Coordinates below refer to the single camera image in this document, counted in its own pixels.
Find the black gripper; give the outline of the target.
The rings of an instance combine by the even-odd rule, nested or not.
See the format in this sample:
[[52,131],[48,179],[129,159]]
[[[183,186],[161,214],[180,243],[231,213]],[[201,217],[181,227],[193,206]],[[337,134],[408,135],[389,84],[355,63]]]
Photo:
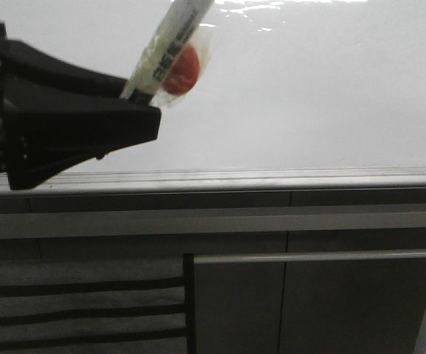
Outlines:
[[[0,22],[0,43],[5,39]],[[125,78],[6,40],[0,44],[0,164],[1,64],[17,76],[4,79],[4,160],[12,190],[32,189],[81,162],[157,138],[158,108],[117,99]]]

